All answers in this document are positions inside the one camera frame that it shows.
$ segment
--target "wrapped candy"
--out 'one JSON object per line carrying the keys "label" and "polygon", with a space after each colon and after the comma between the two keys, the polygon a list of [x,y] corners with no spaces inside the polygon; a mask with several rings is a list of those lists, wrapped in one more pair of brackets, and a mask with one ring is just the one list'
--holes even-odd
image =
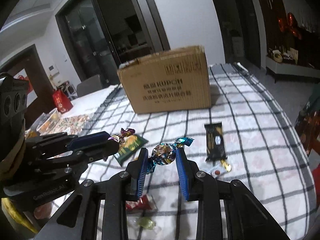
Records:
{"label": "wrapped candy", "polygon": [[160,143],[153,150],[148,159],[147,174],[155,171],[156,165],[166,165],[172,163],[176,158],[176,150],[183,145],[190,146],[192,138],[182,137],[175,140],[174,143]]}
{"label": "wrapped candy", "polygon": [[120,134],[111,135],[108,140],[115,140],[121,145],[121,144],[124,143],[124,138],[125,137],[129,137],[130,135],[135,134],[135,132],[136,131],[134,129],[132,129],[132,128],[128,128],[128,129],[121,128]]}

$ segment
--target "checkered tablecloth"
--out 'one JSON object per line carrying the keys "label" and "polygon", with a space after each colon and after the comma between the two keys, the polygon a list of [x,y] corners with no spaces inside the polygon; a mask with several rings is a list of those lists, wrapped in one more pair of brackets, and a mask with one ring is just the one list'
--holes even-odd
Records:
{"label": "checkered tablecloth", "polygon": [[[217,69],[222,69],[222,74],[213,75]],[[149,154],[161,142],[172,143],[178,137],[188,136],[195,140],[190,147],[185,147],[187,158],[195,161],[199,169],[206,170],[212,164],[205,162],[204,124],[222,122],[232,170],[219,179],[228,182],[240,179],[290,239],[301,239],[316,211],[314,182],[305,151],[288,117],[265,87],[246,72],[227,73],[224,69],[221,65],[209,67],[212,108],[138,115],[119,86],[87,122],[82,133],[104,130],[113,134],[122,127],[134,128],[149,141],[145,146]],[[107,180],[124,170],[130,160],[122,168],[114,157],[107,162],[92,163],[81,181]],[[128,220],[147,216],[157,227],[156,230],[129,227],[130,239],[196,239],[198,203],[183,199],[175,164],[157,166],[155,172],[147,176],[144,191],[153,196],[157,210],[129,215]],[[223,201],[220,204],[225,223]],[[227,238],[225,224],[223,228]]]}

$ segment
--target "yellow cable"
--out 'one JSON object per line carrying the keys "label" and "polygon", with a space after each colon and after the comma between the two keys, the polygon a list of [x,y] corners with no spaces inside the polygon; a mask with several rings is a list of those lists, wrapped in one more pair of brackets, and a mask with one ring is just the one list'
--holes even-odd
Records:
{"label": "yellow cable", "polygon": [[1,203],[14,221],[28,228],[33,233],[38,233],[38,230],[36,230],[36,228],[30,223],[30,221],[27,218],[24,218],[22,217],[22,215],[20,215],[20,213],[17,211],[17,209],[14,207],[14,205],[8,198],[2,198]]}

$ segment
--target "chair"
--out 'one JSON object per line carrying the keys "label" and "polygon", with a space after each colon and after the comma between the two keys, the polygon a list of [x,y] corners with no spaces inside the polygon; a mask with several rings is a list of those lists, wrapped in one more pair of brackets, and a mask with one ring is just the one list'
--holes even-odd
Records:
{"label": "chair", "polygon": [[77,94],[78,97],[83,97],[103,88],[104,86],[100,75],[95,75],[77,85]]}

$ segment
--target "balloon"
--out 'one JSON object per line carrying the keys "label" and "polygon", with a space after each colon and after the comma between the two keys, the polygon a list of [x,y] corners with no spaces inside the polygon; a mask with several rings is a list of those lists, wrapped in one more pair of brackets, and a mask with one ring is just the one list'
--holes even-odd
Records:
{"label": "balloon", "polygon": [[297,28],[289,27],[289,32],[293,34],[293,36],[297,37],[299,40],[302,39],[301,33],[297,30]]}
{"label": "balloon", "polygon": [[290,27],[296,27],[298,25],[297,20],[292,13],[288,13],[288,24]]}
{"label": "balloon", "polygon": [[278,18],[278,24],[282,33],[288,28],[287,19]]}
{"label": "balloon", "polygon": [[299,32],[299,31],[297,30],[297,33],[298,33],[298,39],[299,39],[299,40],[302,40],[301,32]]}

